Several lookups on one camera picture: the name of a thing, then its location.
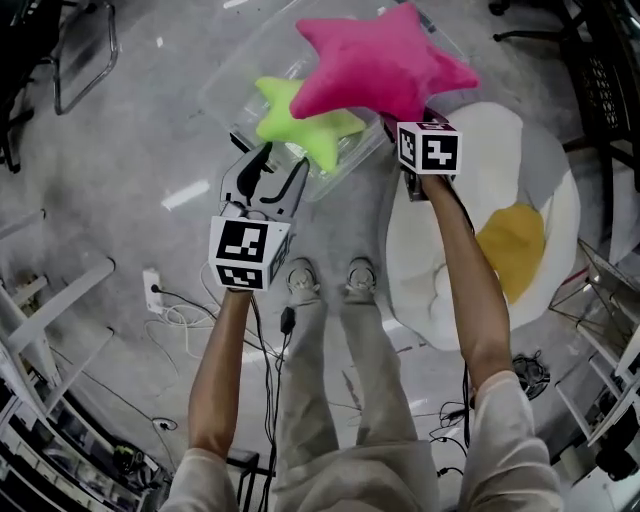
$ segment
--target shoe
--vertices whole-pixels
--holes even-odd
[[[371,295],[376,291],[376,272],[367,258],[356,258],[349,264],[347,290],[349,293]]]
[[[294,303],[308,302],[320,297],[320,283],[313,265],[307,258],[297,258],[289,266],[287,287]]]

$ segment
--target electrical outlet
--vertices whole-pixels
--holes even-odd
[[[151,287],[154,284],[162,289],[160,286],[160,274],[153,268],[145,268],[142,271],[142,281],[144,282],[144,298],[147,301],[147,309],[152,313],[161,315],[164,311],[162,294],[151,291]]]

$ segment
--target transparent plastic container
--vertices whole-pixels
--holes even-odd
[[[200,101],[229,132],[250,148],[263,143],[256,135],[258,123],[267,115],[269,104],[255,87],[262,76],[304,79],[315,69],[318,56],[296,30],[302,18],[373,19],[395,7],[395,0],[293,0],[259,27],[214,73],[200,91]],[[460,50],[421,11],[422,25],[431,41],[458,59]],[[386,135],[378,116],[368,109],[352,109],[367,123],[366,129],[343,137],[339,142],[338,165],[323,171],[312,159],[304,190],[306,201],[317,201],[382,144]],[[305,155],[291,143],[274,143],[269,165],[276,173],[289,173]]]

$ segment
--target concrete floor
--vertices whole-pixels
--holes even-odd
[[[0,271],[9,283],[19,271],[44,272],[55,288],[99,255],[116,260],[116,272],[65,314],[52,339],[56,350],[75,361],[91,350],[87,318],[115,329],[117,336],[87,371],[140,411],[85,376],[74,391],[107,428],[172,467],[186,448],[187,399],[198,360],[185,352],[181,328],[149,324],[157,343],[175,361],[176,377],[167,356],[144,334],[145,322],[154,317],[145,308],[142,269],[156,268],[168,290],[211,303],[199,271],[207,259],[209,220],[217,212],[217,184],[240,152],[216,120],[205,114],[198,92],[234,48],[287,1],[249,0],[230,9],[221,0],[115,3],[122,52],[107,80],[65,117],[53,112],[46,72],[29,91],[26,102],[35,105],[36,116],[20,139],[22,172],[0,175],[0,221],[37,208],[45,208],[48,215],[43,226],[31,228],[0,250]],[[551,14],[516,4],[496,18],[485,0],[417,3],[483,78],[478,91],[435,98],[432,106],[447,114],[479,99],[496,101],[544,124],[560,140],[581,134],[575,96],[557,48],[528,41],[498,44],[491,39],[495,32],[517,27],[559,29]],[[75,60],[66,79],[71,93],[106,62],[99,21],[89,20],[70,38]],[[77,50],[87,41],[92,41],[88,51]],[[299,234],[291,257],[306,255],[316,263],[330,303],[335,302],[354,256],[367,254],[379,260],[377,205],[389,186],[388,152],[383,146],[323,200],[299,209]],[[597,243],[601,219],[597,163],[589,152],[572,158],[583,208],[580,233]],[[163,199],[199,180],[210,182],[209,192],[172,211],[162,206]],[[273,345],[280,344],[278,322],[286,301],[282,275],[272,291],[258,296],[266,337]],[[204,279],[221,297],[208,269]],[[333,313],[326,333],[327,394],[336,404],[332,412],[340,442],[348,446],[355,440],[358,411],[347,384],[353,384],[356,395],[359,385]],[[208,332],[189,333],[192,352],[203,351]],[[428,345],[417,348],[415,337],[402,329],[393,331],[392,338],[398,350],[411,347],[400,353],[403,383],[420,436],[427,438],[438,426],[437,417],[429,414],[446,400],[461,399],[462,359]],[[531,355],[542,349],[552,382],[590,354],[572,325],[552,313],[515,331],[512,344],[514,353]],[[264,363],[251,350],[247,349],[243,367],[234,447],[258,451],[266,459]],[[585,378],[579,373],[571,389],[576,395],[581,389],[578,398],[586,406],[595,389],[589,390],[588,379],[584,386]],[[533,408],[539,429],[550,442],[558,425],[566,431],[575,428],[551,386]],[[179,428],[163,433],[161,442],[143,415],[171,418]],[[450,435],[462,439],[460,431]],[[464,464],[452,443],[436,443],[434,456],[437,467]],[[451,473],[441,484],[443,507],[455,503],[458,477]]]

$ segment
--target green star plush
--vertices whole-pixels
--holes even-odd
[[[325,171],[338,163],[338,141],[366,128],[364,121],[345,109],[326,114],[294,119],[289,104],[302,87],[303,80],[262,77],[256,87],[269,102],[271,109],[258,127],[258,137],[266,141],[293,142],[307,151]]]

